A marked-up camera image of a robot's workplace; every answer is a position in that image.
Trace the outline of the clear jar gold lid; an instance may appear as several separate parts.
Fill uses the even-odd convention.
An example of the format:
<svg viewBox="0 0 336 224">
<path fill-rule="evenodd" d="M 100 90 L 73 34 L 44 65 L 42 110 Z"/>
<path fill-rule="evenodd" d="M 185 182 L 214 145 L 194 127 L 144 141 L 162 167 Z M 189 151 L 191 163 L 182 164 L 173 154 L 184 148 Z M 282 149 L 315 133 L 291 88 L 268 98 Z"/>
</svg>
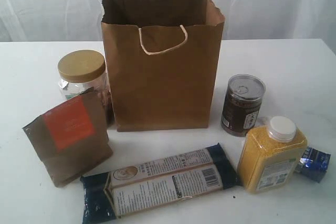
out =
<svg viewBox="0 0 336 224">
<path fill-rule="evenodd" d="M 114 123 L 110 87 L 104 56 L 94 50 L 68 53 L 58 62 L 58 86 L 66 100 L 79 94 L 97 91 L 106 114 L 107 125 Z"/>
</svg>

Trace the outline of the brown paper bag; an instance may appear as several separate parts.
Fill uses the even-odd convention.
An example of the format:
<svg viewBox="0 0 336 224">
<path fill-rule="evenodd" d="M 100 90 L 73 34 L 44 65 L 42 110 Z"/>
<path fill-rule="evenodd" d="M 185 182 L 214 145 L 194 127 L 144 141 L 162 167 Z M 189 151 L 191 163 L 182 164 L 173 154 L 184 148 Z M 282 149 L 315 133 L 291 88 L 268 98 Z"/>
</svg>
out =
<svg viewBox="0 0 336 224">
<path fill-rule="evenodd" d="M 119 132 L 208 127 L 225 17 L 212 0 L 102 0 Z"/>
</svg>

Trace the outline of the brown pouch orange label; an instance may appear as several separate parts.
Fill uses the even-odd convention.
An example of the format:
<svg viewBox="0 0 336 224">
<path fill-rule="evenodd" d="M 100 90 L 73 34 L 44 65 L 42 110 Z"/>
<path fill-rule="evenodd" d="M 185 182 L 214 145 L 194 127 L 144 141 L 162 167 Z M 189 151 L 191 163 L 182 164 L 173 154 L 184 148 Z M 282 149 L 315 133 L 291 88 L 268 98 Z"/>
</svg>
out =
<svg viewBox="0 0 336 224">
<path fill-rule="evenodd" d="M 111 157 L 104 108 L 86 91 L 23 127 L 55 187 L 64 187 Z"/>
</svg>

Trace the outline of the small blue white packet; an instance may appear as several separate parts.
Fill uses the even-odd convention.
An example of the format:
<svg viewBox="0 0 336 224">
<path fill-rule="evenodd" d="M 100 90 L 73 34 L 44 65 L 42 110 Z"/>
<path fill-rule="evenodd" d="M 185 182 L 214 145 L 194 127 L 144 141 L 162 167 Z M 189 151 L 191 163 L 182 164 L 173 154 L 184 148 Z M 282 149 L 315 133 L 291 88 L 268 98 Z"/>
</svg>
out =
<svg viewBox="0 0 336 224">
<path fill-rule="evenodd" d="M 295 172 L 320 183 L 327 173 L 331 155 L 308 146 L 300 158 Z"/>
</svg>

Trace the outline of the yellow millet bottle white cap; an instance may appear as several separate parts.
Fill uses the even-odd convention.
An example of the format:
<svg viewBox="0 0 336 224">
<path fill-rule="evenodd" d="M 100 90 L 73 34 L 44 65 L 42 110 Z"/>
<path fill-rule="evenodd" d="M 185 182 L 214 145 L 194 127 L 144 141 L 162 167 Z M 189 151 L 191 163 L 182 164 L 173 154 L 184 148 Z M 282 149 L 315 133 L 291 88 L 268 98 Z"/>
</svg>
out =
<svg viewBox="0 0 336 224">
<path fill-rule="evenodd" d="M 246 135 L 237 172 L 249 193 L 286 184 L 307 148 L 307 139 L 285 116 L 262 118 Z"/>
</svg>

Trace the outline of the dark can pull-tab lid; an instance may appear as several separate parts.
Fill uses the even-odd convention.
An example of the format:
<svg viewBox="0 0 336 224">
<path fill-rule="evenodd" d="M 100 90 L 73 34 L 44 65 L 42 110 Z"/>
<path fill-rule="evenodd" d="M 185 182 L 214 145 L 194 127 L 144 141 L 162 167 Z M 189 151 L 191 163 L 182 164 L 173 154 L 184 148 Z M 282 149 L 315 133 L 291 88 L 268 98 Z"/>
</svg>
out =
<svg viewBox="0 0 336 224">
<path fill-rule="evenodd" d="M 222 128 L 231 135 L 246 136 L 257 121 L 265 91 L 265 84 L 255 76 L 232 76 L 224 99 L 220 121 Z"/>
</svg>

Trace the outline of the long dark noodle package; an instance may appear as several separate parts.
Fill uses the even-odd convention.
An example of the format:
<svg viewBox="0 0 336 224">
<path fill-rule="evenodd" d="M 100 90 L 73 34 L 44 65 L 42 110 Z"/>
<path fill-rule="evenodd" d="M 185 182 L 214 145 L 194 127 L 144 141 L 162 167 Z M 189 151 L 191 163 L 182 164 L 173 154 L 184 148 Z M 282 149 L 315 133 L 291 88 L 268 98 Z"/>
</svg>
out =
<svg viewBox="0 0 336 224">
<path fill-rule="evenodd" d="M 220 144 L 81 177 L 83 223 L 103 223 L 242 183 Z"/>
</svg>

